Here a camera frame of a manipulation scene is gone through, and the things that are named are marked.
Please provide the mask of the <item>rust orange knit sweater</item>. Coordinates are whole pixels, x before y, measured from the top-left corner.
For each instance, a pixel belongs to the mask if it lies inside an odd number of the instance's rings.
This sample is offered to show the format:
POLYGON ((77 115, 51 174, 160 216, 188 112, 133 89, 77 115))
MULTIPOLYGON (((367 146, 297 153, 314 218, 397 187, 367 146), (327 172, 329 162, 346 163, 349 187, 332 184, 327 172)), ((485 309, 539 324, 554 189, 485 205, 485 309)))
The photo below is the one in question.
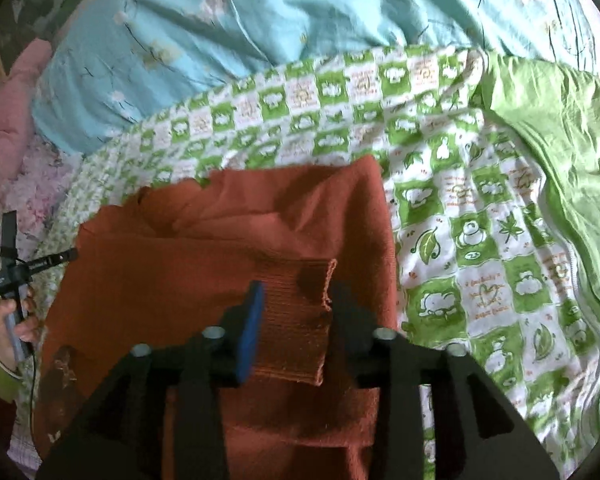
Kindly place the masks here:
POLYGON ((215 171, 143 188, 83 223, 45 319, 33 442, 49 458, 110 370, 137 344, 185 344, 265 288, 254 369, 223 390, 235 479, 363 479, 378 396, 334 339, 342 287, 396 326, 396 256, 378 162, 215 171))

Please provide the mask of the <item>pink floral bed sheet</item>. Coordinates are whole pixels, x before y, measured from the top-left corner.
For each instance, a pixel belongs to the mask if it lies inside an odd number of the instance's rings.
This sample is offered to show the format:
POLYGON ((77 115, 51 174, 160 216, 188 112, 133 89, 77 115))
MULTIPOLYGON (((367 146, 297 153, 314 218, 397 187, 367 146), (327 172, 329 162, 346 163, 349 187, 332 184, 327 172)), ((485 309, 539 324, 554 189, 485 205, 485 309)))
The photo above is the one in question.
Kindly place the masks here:
POLYGON ((46 237, 82 159, 80 153, 67 154, 37 133, 32 136, 18 174, 6 184, 0 201, 0 241, 2 213, 17 211, 17 248, 23 259, 32 257, 46 237))

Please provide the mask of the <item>green white checked quilt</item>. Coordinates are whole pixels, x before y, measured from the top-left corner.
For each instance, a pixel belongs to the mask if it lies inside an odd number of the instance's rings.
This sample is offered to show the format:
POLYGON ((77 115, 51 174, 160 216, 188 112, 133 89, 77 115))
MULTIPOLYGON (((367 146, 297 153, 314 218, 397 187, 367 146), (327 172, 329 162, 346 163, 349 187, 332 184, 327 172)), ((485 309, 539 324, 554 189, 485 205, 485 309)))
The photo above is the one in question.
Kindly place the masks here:
POLYGON ((144 184, 379 162, 398 319, 460 342, 562 476, 600 436, 600 81, 474 49, 280 66, 159 110, 88 156, 46 240, 144 184))

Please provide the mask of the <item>light blue floral duvet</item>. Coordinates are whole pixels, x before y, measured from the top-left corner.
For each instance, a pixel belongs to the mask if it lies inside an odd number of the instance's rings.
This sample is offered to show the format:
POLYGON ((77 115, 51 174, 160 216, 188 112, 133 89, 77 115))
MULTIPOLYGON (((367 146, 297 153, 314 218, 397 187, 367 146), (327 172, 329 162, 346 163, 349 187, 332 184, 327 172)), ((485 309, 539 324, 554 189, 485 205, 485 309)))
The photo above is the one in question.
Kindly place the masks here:
POLYGON ((408 44, 600 67, 580 0, 87 0, 36 84, 34 126, 61 151, 88 154, 220 84, 408 44))

